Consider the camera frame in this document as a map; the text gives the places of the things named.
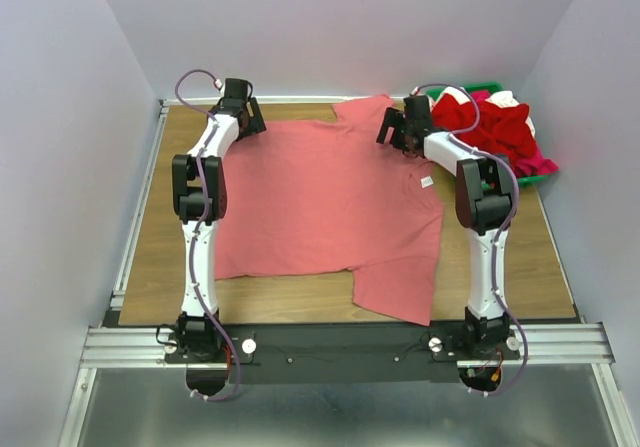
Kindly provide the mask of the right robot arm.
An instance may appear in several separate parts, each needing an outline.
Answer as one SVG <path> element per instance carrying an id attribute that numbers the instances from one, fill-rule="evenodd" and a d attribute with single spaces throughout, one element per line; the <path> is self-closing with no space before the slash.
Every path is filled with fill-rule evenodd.
<path id="1" fill-rule="evenodd" d="M 468 234 L 471 287 L 456 345 L 480 359 L 510 337 L 511 316 L 505 299 L 504 258 L 519 187 L 508 159 L 463 142 L 456 133 L 439 130 L 426 96 L 403 99 L 404 108 L 389 107 L 376 138 L 404 153 L 420 153 L 455 177 L 455 211 Z"/>

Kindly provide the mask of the salmon pink t-shirt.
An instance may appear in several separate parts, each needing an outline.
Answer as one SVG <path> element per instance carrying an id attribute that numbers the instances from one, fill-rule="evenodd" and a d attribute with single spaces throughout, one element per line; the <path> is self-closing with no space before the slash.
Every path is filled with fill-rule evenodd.
<path id="1" fill-rule="evenodd" d="M 376 141 L 392 104 L 338 103 L 332 122 L 273 121 L 233 144 L 216 277 L 347 270 L 356 305 L 428 325 L 444 209 L 430 164 Z"/>

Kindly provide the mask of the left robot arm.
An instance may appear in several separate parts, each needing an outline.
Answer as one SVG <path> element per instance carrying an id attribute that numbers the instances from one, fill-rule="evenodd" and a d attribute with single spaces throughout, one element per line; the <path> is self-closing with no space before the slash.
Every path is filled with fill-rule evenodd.
<path id="1" fill-rule="evenodd" d="M 169 345 L 183 359 L 204 363 L 229 349 L 217 318 L 215 288 L 216 235 L 227 210 L 223 160 L 233 143 L 266 130 L 250 81 L 213 83 L 221 97 L 204 112 L 202 134 L 171 162 L 172 203 L 185 246 L 185 287 Z"/>

